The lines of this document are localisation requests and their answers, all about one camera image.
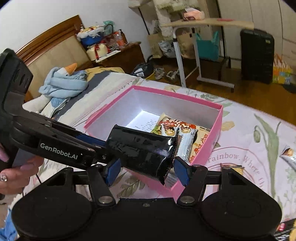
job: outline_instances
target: headboard padding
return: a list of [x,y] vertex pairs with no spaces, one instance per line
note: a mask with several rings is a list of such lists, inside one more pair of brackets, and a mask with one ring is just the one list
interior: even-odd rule
[[47,74],[53,67],[66,67],[73,63],[77,63],[77,66],[81,67],[88,60],[88,56],[76,37],[67,38],[28,65],[34,75],[29,92],[33,98],[41,95],[38,89],[44,84]]

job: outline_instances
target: box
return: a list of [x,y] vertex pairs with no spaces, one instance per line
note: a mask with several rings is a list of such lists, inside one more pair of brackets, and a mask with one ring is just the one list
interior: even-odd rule
[[[191,162],[205,165],[219,138],[223,106],[203,99],[134,85],[92,114],[84,128],[90,136],[101,140],[107,140],[115,124],[150,132],[163,112],[171,118],[211,129]],[[166,188],[157,180],[130,172],[164,197],[177,200],[184,190],[179,180]]]

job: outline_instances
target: hand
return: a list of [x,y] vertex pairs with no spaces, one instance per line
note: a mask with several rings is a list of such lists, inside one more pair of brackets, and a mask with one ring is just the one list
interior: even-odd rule
[[[0,144],[0,159],[7,162],[9,157]],[[20,167],[12,167],[0,172],[0,193],[1,194],[18,194],[29,184],[30,177],[38,173],[38,168],[43,164],[44,158],[35,156]]]

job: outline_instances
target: fingernail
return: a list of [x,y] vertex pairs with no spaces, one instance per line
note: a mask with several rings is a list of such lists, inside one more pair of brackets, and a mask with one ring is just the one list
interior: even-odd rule
[[33,167],[34,167],[34,164],[32,164],[32,163],[27,163],[27,164],[25,164],[25,165],[22,165],[22,166],[20,167],[20,169],[21,169],[22,171],[28,171],[28,170],[31,170]]
[[6,152],[4,151],[4,148],[2,146],[0,146],[0,160],[2,160],[3,162],[7,162],[8,159],[9,159],[9,157],[6,154]]
[[7,182],[7,177],[4,174],[0,174],[0,182]]

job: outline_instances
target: pair of shoes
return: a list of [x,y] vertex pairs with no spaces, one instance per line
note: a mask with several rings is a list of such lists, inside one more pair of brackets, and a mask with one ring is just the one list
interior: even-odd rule
[[173,83],[177,83],[178,81],[181,81],[179,69],[177,71],[170,71],[170,72],[168,72],[165,78],[168,81],[171,81]]
[[160,80],[165,75],[165,69],[164,68],[155,68],[154,73],[155,73],[155,79]]

